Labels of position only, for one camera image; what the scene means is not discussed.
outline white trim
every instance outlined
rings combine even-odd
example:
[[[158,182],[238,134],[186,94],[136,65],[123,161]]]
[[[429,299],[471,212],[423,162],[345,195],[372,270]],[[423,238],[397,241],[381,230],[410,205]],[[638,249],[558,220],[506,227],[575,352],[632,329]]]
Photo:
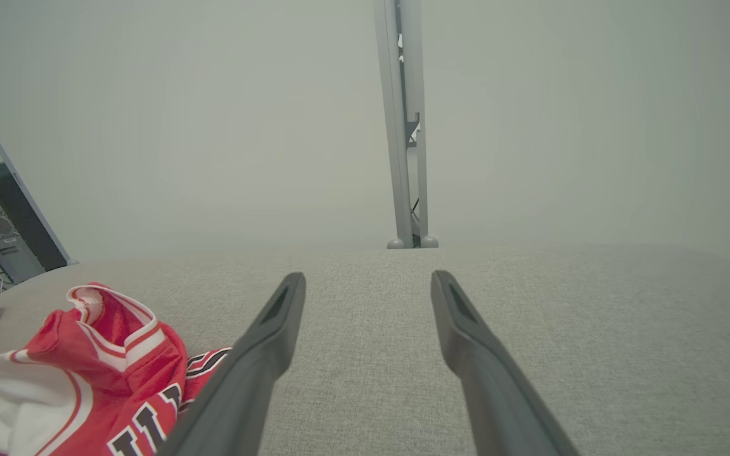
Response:
[[[108,445],[109,451],[112,454],[119,453],[121,456],[125,456],[124,453],[122,453],[122,451],[118,451],[116,448],[114,448],[114,441],[116,441],[116,439],[121,438],[123,433],[128,433],[131,436],[131,441],[129,443],[131,444],[131,448],[134,449],[134,453],[136,453],[138,455],[142,454],[142,451],[140,451],[139,447],[137,446],[137,433],[134,432],[133,428],[131,428],[131,425],[128,425],[128,426],[122,428],[122,430],[119,433],[117,433],[117,435],[114,436],[112,438],[112,440],[107,442],[106,445]]]
[[[154,312],[151,312],[151,309],[144,306],[144,304],[140,303],[138,300],[135,300],[134,298],[131,298],[130,296],[127,296],[125,294],[119,293],[118,291],[114,291],[111,288],[107,288],[106,286],[100,286],[100,285],[80,285],[80,286],[73,286],[73,288],[70,288],[69,291],[67,291],[67,301],[70,303],[75,304],[75,307],[81,311],[84,312],[86,309],[92,310],[93,306],[96,306],[98,308],[98,315],[95,317],[95,315],[89,315],[89,318],[84,319],[84,323],[92,324],[93,321],[97,320],[99,315],[103,312],[103,298],[99,294],[84,294],[81,295],[78,293],[78,298],[72,297],[72,293],[75,291],[78,291],[79,289],[83,289],[84,292],[88,289],[98,289],[99,291],[107,292],[109,295],[112,295],[119,303],[122,304],[128,311],[130,311],[137,319],[142,322],[143,324],[151,324],[152,322],[156,322],[157,317],[154,315]],[[139,309],[142,309],[146,312],[147,315],[143,314],[139,311]]]
[[[13,356],[13,358],[15,358],[15,360],[19,361],[20,363],[43,364],[31,360],[26,348],[23,348],[21,350],[11,350],[6,352],[4,355],[6,355],[8,360],[11,356]]]
[[[163,395],[163,393],[165,393],[167,390],[169,390],[171,386],[175,386],[176,389],[179,390],[179,402],[180,402],[179,404],[177,404],[176,401],[174,401],[174,399],[171,399],[168,396]],[[166,386],[165,389],[163,389],[162,391],[157,393],[157,396],[162,398],[163,401],[168,402],[168,404],[171,404],[172,406],[174,406],[174,412],[179,412],[179,407],[182,407],[182,404],[181,404],[182,399],[183,399],[182,394],[183,394],[182,386],[180,386],[179,383],[174,383],[174,384],[169,384],[168,386]]]
[[[188,366],[188,369],[185,370],[185,378],[188,380],[191,380],[191,379],[203,376],[209,372],[213,372],[215,370],[215,368],[218,367],[219,364],[221,364],[221,361],[223,361],[224,358],[226,358],[227,355],[229,355],[229,351],[226,351],[226,350],[232,350],[232,349],[233,349],[232,346],[226,346],[224,348],[220,348],[218,350],[213,351],[210,356],[208,356],[207,358],[202,360],[203,363],[199,364],[199,367]],[[210,363],[210,361],[213,360],[215,356],[218,356],[218,358],[215,359],[215,362],[212,364],[212,366],[208,367],[207,370],[203,370],[203,372],[199,372],[200,370],[204,369],[206,364]]]
[[[75,305],[80,311],[80,319],[83,323],[92,324],[98,317],[103,314],[103,302],[100,297],[95,298],[93,302],[85,300],[85,295],[78,294],[76,297],[72,294],[78,289],[85,289],[86,286],[75,286],[67,290],[67,301]]]
[[[115,352],[118,352],[121,355],[125,356],[125,347],[124,346],[119,346],[119,345],[113,344],[110,341],[106,340],[106,338],[103,337],[103,334],[100,334],[98,332],[98,330],[94,329],[92,326],[89,326],[89,324],[81,323],[80,321],[78,321],[78,325],[81,326],[81,328],[84,328],[84,331],[87,334],[96,338],[101,344],[104,344],[104,346],[107,349],[114,350]]]
[[[125,368],[127,367],[125,365],[125,355],[121,358],[119,356],[115,356],[105,352],[101,349],[101,347],[98,346],[94,339],[95,337],[102,338],[103,336],[94,329],[92,329],[91,332],[87,330],[91,328],[89,328],[89,326],[86,326],[86,324],[83,324],[81,322],[78,322],[78,324],[81,326],[81,330],[84,332],[86,337],[89,338],[92,346],[95,348],[95,353],[98,354],[98,360],[101,361],[101,363],[109,364],[109,366],[114,367],[114,369],[117,369],[119,372],[125,372]]]
[[[191,367],[191,364],[193,363],[198,363],[199,361],[201,361],[202,358],[205,358],[205,356],[208,355],[208,353],[210,352],[208,351],[207,353],[202,353],[201,355],[195,355],[192,358],[188,358],[188,367]]]
[[[142,360],[145,355],[151,353],[151,350],[160,346],[160,344],[164,343],[164,341],[165,334],[164,332],[162,332],[162,328],[157,326],[156,332],[154,332],[154,334],[148,336],[146,340],[138,343],[136,346],[132,347],[125,353],[125,366],[131,366],[131,364]]]
[[[142,328],[137,329],[136,331],[134,331],[130,335],[128,335],[128,337],[125,338],[124,344],[125,344],[125,346],[130,346],[131,343],[133,343],[133,341],[135,341],[135,340],[137,340],[139,338],[142,338],[145,334],[152,333],[152,332],[157,331],[157,330],[159,330],[160,331],[160,334],[162,334],[162,329],[160,329],[159,324],[157,324],[157,319],[154,318],[154,320],[151,323],[146,324]],[[152,337],[153,336],[151,336],[148,339],[142,341],[141,343],[139,343],[139,345],[142,345],[144,343],[147,343],[147,341],[150,338],[152,338]],[[136,350],[136,348],[137,347],[135,346],[135,347],[131,348],[131,350],[126,351],[125,352],[125,357],[128,357],[129,352],[133,352],[134,350]]]
[[[87,383],[84,378],[71,370],[67,369],[61,369],[66,373],[69,373],[75,383],[78,384],[78,388],[80,389],[80,407],[78,409],[78,413],[75,415],[75,418],[72,419],[72,422],[70,422],[69,427],[64,429],[64,431],[58,436],[56,436],[55,440],[52,444],[47,446],[47,448],[44,449],[41,454],[38,456],[44,456],[52,454],[53,451],[57,450],[58,447],[63,444],[67,439],[69,439],[72,434],[76,433],[78,429],[84,425],[86,422],[86,419],[89,418],[89,414],[92,412],[92,404],[93,404],[93,392],[92,392],[92,386],[90,386],[89,383]]]

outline gray fabric surface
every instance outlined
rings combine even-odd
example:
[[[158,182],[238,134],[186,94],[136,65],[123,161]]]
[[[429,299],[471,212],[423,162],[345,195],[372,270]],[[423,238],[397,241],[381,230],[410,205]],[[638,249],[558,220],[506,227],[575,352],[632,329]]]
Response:
[[[298,270],[304,317],[260,454],[475,453],[438,347],[435,269],[455,274],[583,454],[730,454],[730,263],[664,246],[85,263],[0,295],[0,352],[89,281],[137,298],[203,352],[239,337]]]

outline red jersey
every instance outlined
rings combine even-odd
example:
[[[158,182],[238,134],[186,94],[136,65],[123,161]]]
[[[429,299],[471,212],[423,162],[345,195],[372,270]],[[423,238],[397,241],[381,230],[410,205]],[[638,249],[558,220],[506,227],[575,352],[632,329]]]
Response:
[[[0,355],[0,453],[157,452],[228,348],[188,360],[167,324],[90,283],[22,350]]]

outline computer tower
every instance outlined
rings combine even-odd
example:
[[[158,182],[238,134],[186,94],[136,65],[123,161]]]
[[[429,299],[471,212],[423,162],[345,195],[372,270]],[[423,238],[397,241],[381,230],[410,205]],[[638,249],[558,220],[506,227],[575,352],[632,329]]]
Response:
[[[20,283],[67,262],[5,170],[0,168],[0,266],[12,283]]]

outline red fabric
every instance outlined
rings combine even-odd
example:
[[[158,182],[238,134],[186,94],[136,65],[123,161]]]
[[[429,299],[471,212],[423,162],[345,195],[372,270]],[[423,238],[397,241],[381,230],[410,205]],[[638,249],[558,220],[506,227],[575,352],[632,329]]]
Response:
[[[11,355],[15,363],[50,364],[73,383],[74,375],[85,381],[67,425],[38,454],[63,440],[48,454],[152,455],[229,349],[197,356],[189,369],[185,344],[170,326],[141,304],[90,285],[96,288],[72,289],[76,308],[50,314],[25,349]]]

